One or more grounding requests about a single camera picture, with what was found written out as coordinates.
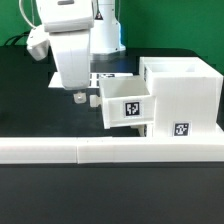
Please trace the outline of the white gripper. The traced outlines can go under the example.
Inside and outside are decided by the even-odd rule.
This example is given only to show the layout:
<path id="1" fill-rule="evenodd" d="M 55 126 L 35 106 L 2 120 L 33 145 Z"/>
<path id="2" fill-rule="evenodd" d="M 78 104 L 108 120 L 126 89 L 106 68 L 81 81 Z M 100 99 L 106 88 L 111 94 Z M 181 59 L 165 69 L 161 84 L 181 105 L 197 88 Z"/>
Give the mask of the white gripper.
<path id="1" fill-rule="evenodd" d="M 49 40 L 62 86 L 66 90 L 87 88 L 90 80 L 90 31 L 50 33 Z M 86 93 L 78 91 L 73 98 L 75 103 L 85 103 Z"/>

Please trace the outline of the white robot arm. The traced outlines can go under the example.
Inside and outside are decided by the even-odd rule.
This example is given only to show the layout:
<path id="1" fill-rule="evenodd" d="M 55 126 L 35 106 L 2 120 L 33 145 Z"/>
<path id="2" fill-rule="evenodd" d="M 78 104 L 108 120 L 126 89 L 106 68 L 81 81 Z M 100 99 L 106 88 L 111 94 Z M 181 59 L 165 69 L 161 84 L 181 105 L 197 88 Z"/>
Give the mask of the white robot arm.
<path id="1" fill-rule="evenodd" d="M 121 25 L 115 17 L 115 0 L 35 0 L 41 20 L 32 25 L 27 50 L 39 61 L 52 53 L 62 87 L 86 101 L 90 62 L 121 54 Z"/>

